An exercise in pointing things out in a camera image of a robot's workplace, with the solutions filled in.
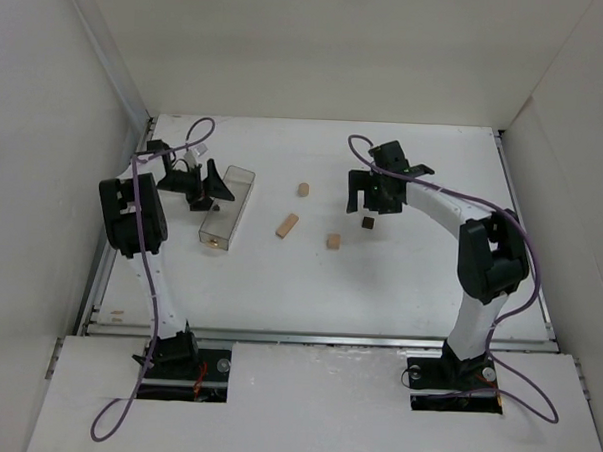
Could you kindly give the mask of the small dark wood block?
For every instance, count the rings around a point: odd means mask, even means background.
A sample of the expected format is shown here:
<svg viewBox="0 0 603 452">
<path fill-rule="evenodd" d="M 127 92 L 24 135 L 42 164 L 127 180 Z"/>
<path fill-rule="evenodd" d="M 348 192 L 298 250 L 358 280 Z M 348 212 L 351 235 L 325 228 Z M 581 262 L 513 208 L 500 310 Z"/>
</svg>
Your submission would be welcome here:
<svg viewBox="0 0 603 452">
<path fill-rule="evenodd" d="M 362 221 L 362 227 L 365 229 L 373 229 L 375 224 L 375 220 L 371 217 L 365 217 Z"/>
</svg>

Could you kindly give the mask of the clear plastic box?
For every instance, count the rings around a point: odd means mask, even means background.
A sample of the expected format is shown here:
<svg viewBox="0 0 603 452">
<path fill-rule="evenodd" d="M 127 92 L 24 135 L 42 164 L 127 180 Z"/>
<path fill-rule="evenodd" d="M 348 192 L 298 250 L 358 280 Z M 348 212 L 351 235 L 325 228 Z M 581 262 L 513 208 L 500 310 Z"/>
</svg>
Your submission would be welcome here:
<svg viewBox="0 0 603 452">
<path fill-rule="evenodd" d="M 246 204 L 249 202 L 256 174 L 245 168 L 230 165 L 222 182 L 234 196 L 233 201 L 215 197 L 199 228 L 201 243 L 213 249 L 228 251 L 238 229 Z"/>
</svg>

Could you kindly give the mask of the light wood letter cube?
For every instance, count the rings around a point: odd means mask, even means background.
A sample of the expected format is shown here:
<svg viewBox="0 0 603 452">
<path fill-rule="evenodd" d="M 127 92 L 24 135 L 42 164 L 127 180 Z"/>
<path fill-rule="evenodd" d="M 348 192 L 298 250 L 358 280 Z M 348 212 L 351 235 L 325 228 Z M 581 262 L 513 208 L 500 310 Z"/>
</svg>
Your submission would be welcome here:
<svg viewBox="0 0 603 452">
<path fill-rule="evenodd" d="M 326 239 L 326 246 L 329 250 L 337 251 L 341 247 L 341 235 L 336 233 L 329 233 Z"/>
</svg>

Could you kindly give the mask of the light wood cylinder block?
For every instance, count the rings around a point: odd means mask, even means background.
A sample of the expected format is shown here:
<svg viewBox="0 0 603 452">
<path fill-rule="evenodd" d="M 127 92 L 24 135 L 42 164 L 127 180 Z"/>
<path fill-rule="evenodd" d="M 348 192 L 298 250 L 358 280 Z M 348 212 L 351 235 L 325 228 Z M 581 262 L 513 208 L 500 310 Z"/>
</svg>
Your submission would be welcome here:
<svg viewBox="0 0 603 452">
<path fill-rule="evenodd" d="M 307 197 L 310 192 L 310 187 L 308 183 L 300 183 L 297 188 L 297 193 L 300 197 Z"/>
</svg>

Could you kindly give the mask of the long light wood block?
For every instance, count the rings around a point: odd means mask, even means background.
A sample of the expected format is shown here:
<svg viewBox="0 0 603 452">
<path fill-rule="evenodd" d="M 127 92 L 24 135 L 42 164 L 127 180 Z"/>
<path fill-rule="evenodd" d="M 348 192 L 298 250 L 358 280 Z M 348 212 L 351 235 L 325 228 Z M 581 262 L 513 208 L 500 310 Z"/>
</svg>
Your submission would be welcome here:
<svg viewBox="0 0 603 452">
<path fill-rule="evenodd" d="M 284 221 L 275 230 L 275 236 L 284 239 L 299 222 L 299 216 L 289 213 Z"/>
</svg>

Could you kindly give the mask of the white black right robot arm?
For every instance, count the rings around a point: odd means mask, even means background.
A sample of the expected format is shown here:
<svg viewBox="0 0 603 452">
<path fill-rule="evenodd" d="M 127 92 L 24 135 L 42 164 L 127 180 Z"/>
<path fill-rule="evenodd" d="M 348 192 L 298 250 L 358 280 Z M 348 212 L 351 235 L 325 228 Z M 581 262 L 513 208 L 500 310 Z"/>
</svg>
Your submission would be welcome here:
<svg viewBox="0 0 603 452">
<path fill-rule="evenodd" d="M 457 279 L 463 290 L 458 316 L 435 358 L 407 361 L 413 390 L 476 391 L 496 384 L 489 352 L 504 305 L 530 275 L 527 248 L 515 214 L 488 201 L 427 181 L 432 169 L 412 166 L 398 141 L 373 146 L 366 169 L 348 174 L 349 213 L 365 208 L 382 215 L 411 207 L 456 240 Z"/>
</svg>

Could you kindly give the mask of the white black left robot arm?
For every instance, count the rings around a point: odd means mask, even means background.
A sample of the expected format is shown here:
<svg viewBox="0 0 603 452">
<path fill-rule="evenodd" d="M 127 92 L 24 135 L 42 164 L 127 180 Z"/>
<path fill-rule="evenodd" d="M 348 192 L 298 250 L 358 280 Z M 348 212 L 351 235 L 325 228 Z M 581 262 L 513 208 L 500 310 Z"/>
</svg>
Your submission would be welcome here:
<svg viewBox="0 0 603 452">
<path fill-rule="evenodd" d="M 149 303 L 152 337 L 146 352 L 134 357 L 149 379 L 197 378 L 207 370 L 164 273 L 168 222 L 160 193 L 183 195 L 189 209 L 198 212 L 212 209 L 217 199 L 235 200 L 215 161 L 199 162 L 200 147 L 182 155 L 184 169 L 174 166 L 177 152 L 161 140 L 151 141 L 145 152 L 132 157 L 125 172 L 99 183 L 108 242 L 132 266 Z"/>
</svg>

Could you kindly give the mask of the aluminium frame rail left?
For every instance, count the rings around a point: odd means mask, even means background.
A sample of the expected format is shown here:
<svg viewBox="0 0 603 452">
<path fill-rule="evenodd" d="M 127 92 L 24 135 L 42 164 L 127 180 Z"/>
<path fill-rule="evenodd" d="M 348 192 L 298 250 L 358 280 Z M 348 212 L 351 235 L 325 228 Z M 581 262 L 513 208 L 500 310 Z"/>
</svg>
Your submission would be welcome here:
<svg viewBox="0 0 603 452">
<path fill-rule="evenodd" d="M 88 271 L 86 287 L 78 306 L 71 334 L 84 336 L 95 322 L 108 288 L 112 269 L 119 251 L 131 254 L 139 251 L 132 245 L 135 235 L 134 213 L 127 209 L 127 201 L 134 197 L 132 185 L 132 157 L 138 153 L 151 135 L 157 120 L 148 116 L 138 137 L 130 134 L 122 157 L 120 171 L 113 178 L 99 182 L 102 231 L 100 233 L 92 265 Z"/>
</svg>

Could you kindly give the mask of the aluminium frame rail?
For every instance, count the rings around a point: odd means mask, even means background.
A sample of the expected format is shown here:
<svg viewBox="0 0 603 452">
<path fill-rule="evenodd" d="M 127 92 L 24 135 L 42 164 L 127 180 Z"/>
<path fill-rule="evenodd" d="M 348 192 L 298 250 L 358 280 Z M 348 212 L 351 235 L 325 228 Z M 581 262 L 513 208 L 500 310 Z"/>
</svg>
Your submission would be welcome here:
<svg viewBox="0 0 603 452">
<path fill-rule="evenodd" d="M 100 233 L 92 265 L 88 271 L 86 287 L 78 306 L 71 334 L 84 336 L 95 322 L 108 288 L 112 269 L 119 251 L 131 254 L 139 251 L 132 245 L 135 235 L 134 213 L 127 209 L 127 201 L 134 197 L 132 185 L 132 157 L 138 153 L 151 135 L 157 120 L 148 116 L 138 137 L 130 134 L 122 157 L 120 171 L 113 178 L 99 182 L 102 231 Z"/>
<path fill-rule="evenodd" d="M 412 348 L 412 349 L 440 349 L 444 343 L 439 338 L 403 338 L 384 336 L 357 336 L 357 335 L 334 335 L 334 334 L 311 334 L 290 333 L 288 331 L 252 331 L 242 329 L 219 329 L 219 328 L 193 328 L 193 333 L 198 339 L 212 341 L 241 341 L 248 343 L 287 343 L 287 344 L 310 344 L 310 345 L 333 345 L 333 346 L 356 346 L 356 347 L 379 347 L 379 348 Z M 150 333 L 147 326 L 91 322 L 80 330 L 82 336 L 127 336 L 146 337 Z M 550 354 L 558 353 L 559 346 L 555 340 L 546 341 L 517 341 L 494 340 L 491 344 L 494 351 L 516 351 L 525 353 Z"/>
<path fill-rule="evenodd" d="M 530 275 L 527 278 L 527 282 L 523 282 L 520 285 L 520 289 L 518 289 L 518 294 L 522 292 L 528 293 L 528 299 L 523 301 L 522 305 L 519 306 L 519 309 L 523 308 L 523 311 L 517 313 L 516 315 L 513 315 L 507 321 L 503 321 L 501 323 L 501 327 L 504 328 L 509 325 L 516 326 L 519 323 L 523 324 L 524 320 L 534 320 L 539 317 L 542 322 L 539 324 L 540 331 L 538 332 L 537 339 L 528 340 L 525 338 L 520 338 L 517 341 L 514 341 L 514 338 L 508 337 L 509 345 L 512 348 L 527 345 L 530 350 L 539 352 L 559 352 L 557 338 L 552 326 L 553 322 L 551 320 L 549 311 L 546 308 L 546 303 L 544 301 L 545 299 L 543 295 L 541 281 L 542 275 L 540 273 L 536 273 L 537 267 L 535 264 L 534 257 L 536 257 L 537 251 L 534 247 L 534 244 L 532 243 L 528 231 L 526 230 L 517 194 L 514 188 L 513 179 L 508 168 L 508 161 L 502 142 L 504 133 L 504 130 L 494 130 L 494 140 L 498 150 L 499 158 L 501 160 L 500 163 L 502 166 L 504 177 L 506 179 L 506 185 L 512 204 L 511 208 L 514 212 L 514 217 L 518 220 L 518 224 L 521 227 L 521 231 L 523 233 L 524 248 L 526 249 L 526 255 L 529 261 Z"/>
</svg>

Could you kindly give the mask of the aluminium frame rail right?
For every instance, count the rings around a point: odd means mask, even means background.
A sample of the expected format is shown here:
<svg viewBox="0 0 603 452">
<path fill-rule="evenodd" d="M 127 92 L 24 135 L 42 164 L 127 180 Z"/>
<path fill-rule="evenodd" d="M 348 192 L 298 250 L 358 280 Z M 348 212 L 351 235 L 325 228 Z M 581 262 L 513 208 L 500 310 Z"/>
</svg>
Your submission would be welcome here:
<svg viewBox="0 0 603 452">
<path fill-rule="evenodd" d="M 557 338 L 552 326 L 553 322 L 551 320 L 549 311 L 546 308 L 546 303 L 544 301 L 545 299 L 543 295 L 541 281 L 542 275 L 540 273 L 536 273 L 537 267 L 535 264 L 534 257 L 536 257 L 537 251 L 534 247 L 534 244 L 532 243 L 528 231 L 526 230 L 517 194 L 514 188 L 513 179 L 508 168 L 508 161 L 502 142 L 504 133 L 504 130 L 494 130 L 494 140 L 498 150 L 499 158 L 501 160 L 500 163 L 502 166 L 504 177 L 506 179 L 506 185 L 512 204 L 511 208 L 514 212 L 514 217 L 518 220 L 518 224 L 521 227 L 521 231 L 523 233 L 524 248 L 526 249 L 526 255 L 529 261 L 530 275 L 527 278 L 527 282 L 523 282 L 520 285 L 520 289 L 518 289 L 518 294 L 522 292 L 528 293 L 528 299 L 523 301 L 522 305 L 519 306 L 519 309 L 523 308 L 523 311 L 517 313 L 516 315 L 513 315 L 507 321 L 503 321 L 501 323 L 501 327 L 504 328 L 509 325 L 516 326 L 519 323 L 523 324 L 524 320 L 534 320 L 539 317 L 542 322 L 539 324 L 540 331 L 538 332 L 537 339 L 528 340 L 525 338 L 520 338 L 517 341 L 514 341 L 514 338 L 508 337 L 509 345 L 512 348 L 527 345 L 530 350 L 539 352 L 559 352 Z"/>
</svg>

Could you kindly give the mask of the aluminium frame rail front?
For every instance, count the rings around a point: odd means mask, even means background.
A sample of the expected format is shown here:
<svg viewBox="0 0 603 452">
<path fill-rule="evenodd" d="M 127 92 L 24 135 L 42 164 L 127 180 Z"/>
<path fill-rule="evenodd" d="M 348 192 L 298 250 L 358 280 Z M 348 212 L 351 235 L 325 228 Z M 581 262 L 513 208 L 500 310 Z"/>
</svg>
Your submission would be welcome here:
<svg viewBox="0 0 603 452">
<path fill-rule="evenodd" d="M 287 343 L 287 344 L 310 344 L 310 345 L 333 345 L 333 346 L 356 346 L 356 347 L 379 347 L 379 348 L 412 348 L 412 349 L 440 349 L 444 343 L 439 338 L 403 338 L 384 336 L 357 336 L 357 335 L 334 335 L 334 334 L 311 334 L 290 333 L 288 331 L 252 331 L 242 329 L 219 329 L 219 328 L 193 328 L 193 333 L 198 339 L 212 341 L 241 341 L 248 343 Z M 127 336 L 146 337 L 150 333 L 147 326 L 91 322 L 80 330 L 82 336 Z M 525 353 L 550 354 L 558 353 L 559 346 L 555 340 L 546 341 L 517 341 L 494 340 L 491 344 L 494 351 L 516 351 Z"/>
</svg>

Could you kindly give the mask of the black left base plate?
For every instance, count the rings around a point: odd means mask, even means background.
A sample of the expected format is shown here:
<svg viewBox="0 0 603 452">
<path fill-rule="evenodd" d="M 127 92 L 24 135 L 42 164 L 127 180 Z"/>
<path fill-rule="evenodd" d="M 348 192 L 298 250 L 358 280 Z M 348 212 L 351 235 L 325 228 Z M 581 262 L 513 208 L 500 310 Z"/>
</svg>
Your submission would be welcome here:
<svg viewBox="0 0 603 452">
<path fill-rule="evenodd" d="M 226 403 L 232 362 L 230 349 L 204 348 L 199 360 L 152 363 L 136 393 L 137 399 L 194 403 Z"/>
</svg>

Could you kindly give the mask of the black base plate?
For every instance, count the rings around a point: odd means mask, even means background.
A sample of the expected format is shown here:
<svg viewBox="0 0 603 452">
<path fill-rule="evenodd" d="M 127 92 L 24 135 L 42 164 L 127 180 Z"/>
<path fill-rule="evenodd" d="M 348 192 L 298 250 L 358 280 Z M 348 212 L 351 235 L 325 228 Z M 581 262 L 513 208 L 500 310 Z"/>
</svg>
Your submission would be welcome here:
<svg viewBox="0 0 603 452">
<path fill-rule="evenodd" d="M 232 362 L 230 349 L 204 348 L 199 360 L 152 363 L 136 393 L 137 399 L 194 403 L 226 403 Z"/>
<path fill-rule="evenodd" d="M 405 376 L 413 411 L 503 413 L 495 365 L 488 357 L 471 368 L 446 357 L 411 356 Z"/>
</svg>

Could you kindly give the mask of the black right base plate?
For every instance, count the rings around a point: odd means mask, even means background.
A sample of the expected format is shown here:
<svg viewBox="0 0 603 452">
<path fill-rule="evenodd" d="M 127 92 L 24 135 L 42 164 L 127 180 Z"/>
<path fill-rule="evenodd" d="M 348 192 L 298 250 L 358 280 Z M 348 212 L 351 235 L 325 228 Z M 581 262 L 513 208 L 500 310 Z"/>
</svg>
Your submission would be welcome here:
<svg viewBox="0 0 603 452">
<path fill-rule="evenodd" d="M 495 365 L 488 357 L 471 368 L 446 357 L 411 356 L 405 376 L 413 411 L 503 413 Z"/>
</svg>

